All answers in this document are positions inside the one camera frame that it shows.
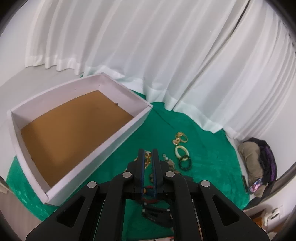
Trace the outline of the white jade bangle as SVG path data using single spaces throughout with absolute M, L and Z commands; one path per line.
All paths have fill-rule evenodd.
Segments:
M 175 156 L 180 159 L 182 156 L 189 156 L 189 151 L 182 145 L 177 145 L 174 149 Z

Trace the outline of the green velvet cloth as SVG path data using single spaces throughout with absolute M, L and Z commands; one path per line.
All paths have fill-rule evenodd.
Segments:
M 138 149 L 157 149 L 160 159 L 165 154 L 183 175 L 192 177 L 194 182 L 208 180 L 235 205 L 243 209 L 249 202 L 249 195 L 245 192 L 236 151 L 224 130 L 216 133 L 204 131 L 187 115 L 166 110 L 164 103 L 153 102 L 152 105 L 154 107 L 145 122 L 77 190 L 89 181 L 103 183 L 122 173 L 128 163 L 137 157 Z M 187 172 L 179 168 L 175 156 L 172 140 L 177 132 L 183 132 L 188 137 L 188 142 L 183 145 L 189 151 L 192 166 Z M 57 209 L 44 205 L 38 199 L 16 156 L 6 182 L 19 201 L 39 220 L 45 220 Z M 141 212 L 142 206 L 139 203 L 126 201 L 122 240 L 173 236 L 170 228 L 156 225 L 144 218 Z

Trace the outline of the smartphone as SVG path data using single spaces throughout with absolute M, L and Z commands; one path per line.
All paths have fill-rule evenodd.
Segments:
M 258 178 L 250 187 L 248 188 L 248 191 L 250 194 L 253 194 L 256 192 L 261 186 L 263 185 L 262 178 Z

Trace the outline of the gold bangle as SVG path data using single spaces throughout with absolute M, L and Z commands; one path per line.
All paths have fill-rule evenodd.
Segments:
M 187 136 L 183 132 L 178 132 L 177 138 L 178 138 L 179 142 L 182 142 L 182 143 L 186 143 L 188 141 Z

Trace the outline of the purple black bag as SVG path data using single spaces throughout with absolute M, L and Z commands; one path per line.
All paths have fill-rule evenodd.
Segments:
M 270 146 L 266 141 L 257 138 L 249 138 L 248 141 L 253 142 L 259 146 L 259 163 L 263 169 L 262 184 L 268 184 L 272 187 L 277 178 L 277 166 Z

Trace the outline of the white cardboard box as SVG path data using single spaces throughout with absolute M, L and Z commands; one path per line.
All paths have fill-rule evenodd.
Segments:
M 39 200 L 61 205 L 151 109 L 104 73 L 68 81 L 10 109 L 11 142 Z

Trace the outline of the white curtain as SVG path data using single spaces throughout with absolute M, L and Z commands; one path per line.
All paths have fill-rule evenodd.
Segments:
M 243 140 L 282 110 L 295 42 L 267 1 L 41 1 L 25 65 L 104 72 Z

